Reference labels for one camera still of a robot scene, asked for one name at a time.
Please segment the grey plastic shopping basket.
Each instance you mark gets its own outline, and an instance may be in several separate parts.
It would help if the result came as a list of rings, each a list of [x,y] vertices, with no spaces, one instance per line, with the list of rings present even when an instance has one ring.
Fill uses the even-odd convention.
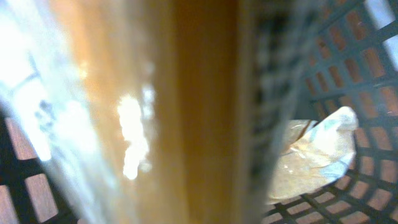
[[[397,222],[397,2],[328,1],[302,78],[298,119],[340,106],[359,118],[357,155],[340,180],[265,208],[264,223]],[[1,112],[1,222],[78,223],[29,141]]]

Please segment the beige pasta bag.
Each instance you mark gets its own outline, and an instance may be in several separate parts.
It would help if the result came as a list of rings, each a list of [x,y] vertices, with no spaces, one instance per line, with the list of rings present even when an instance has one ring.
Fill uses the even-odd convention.
[[[266,204],[314,192],[342,178],[356,155],[354,131],[358,125],[349,106],[321,121],[290,120]]]

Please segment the orange spaghetti pasta packet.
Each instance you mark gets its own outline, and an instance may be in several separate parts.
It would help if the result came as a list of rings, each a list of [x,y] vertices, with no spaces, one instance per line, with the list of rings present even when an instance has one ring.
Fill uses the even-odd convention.
[[[1,182],[37,223],[260,223],[310,1],[2,1]]]

